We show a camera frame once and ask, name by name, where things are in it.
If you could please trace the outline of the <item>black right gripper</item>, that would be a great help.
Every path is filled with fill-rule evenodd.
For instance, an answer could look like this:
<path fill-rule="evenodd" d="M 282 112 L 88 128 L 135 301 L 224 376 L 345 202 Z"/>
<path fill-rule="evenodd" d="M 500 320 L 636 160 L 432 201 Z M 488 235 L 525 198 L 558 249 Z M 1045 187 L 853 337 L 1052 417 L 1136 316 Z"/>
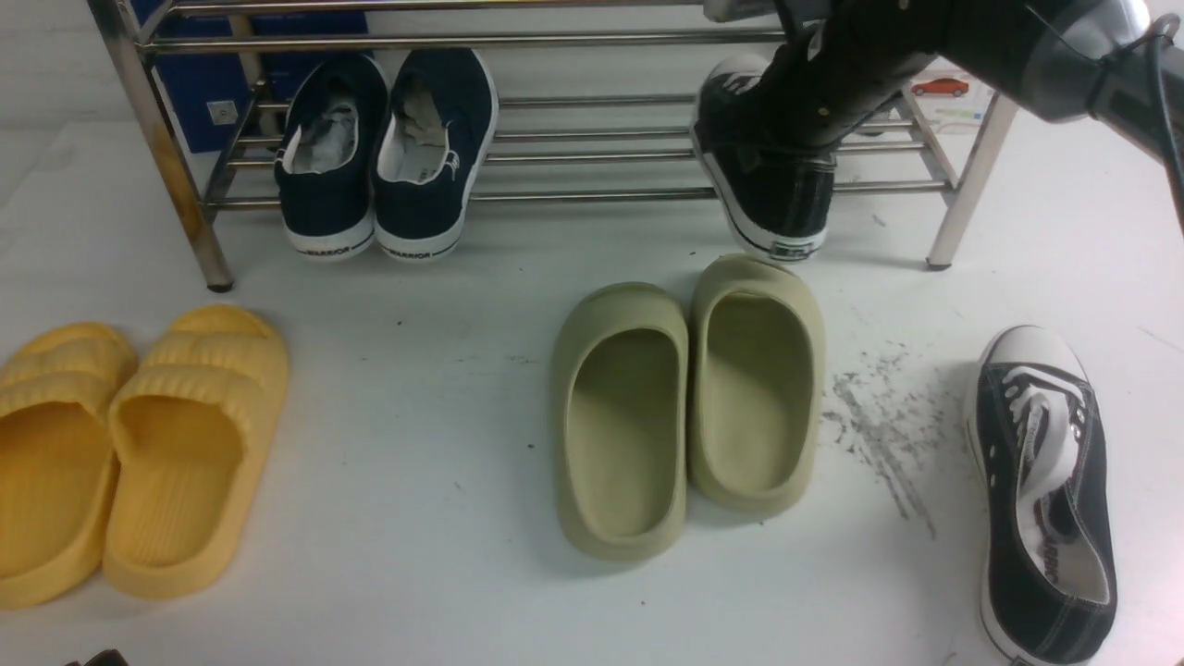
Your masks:
<path fill-rule="evenodd" d="M 837 145 L 927 68 L 944 41 L 942 1 L 845 1 L 779 47 L 753 90 L 758 137 L 777 149 Z"/>

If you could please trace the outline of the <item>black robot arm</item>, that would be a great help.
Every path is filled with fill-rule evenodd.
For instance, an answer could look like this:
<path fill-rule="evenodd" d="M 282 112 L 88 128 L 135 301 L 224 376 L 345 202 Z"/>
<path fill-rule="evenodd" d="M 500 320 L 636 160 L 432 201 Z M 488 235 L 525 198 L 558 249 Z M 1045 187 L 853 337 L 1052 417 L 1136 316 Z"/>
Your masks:
<path fill-rule="evenodd" d="M 841 1 L 758 100 L 779 147 L 817 156 L 935 58 L 1045 122 L 1096 119 L 1162 164 L 1180 209 L 1180 17 L 1143 1 Z"/>

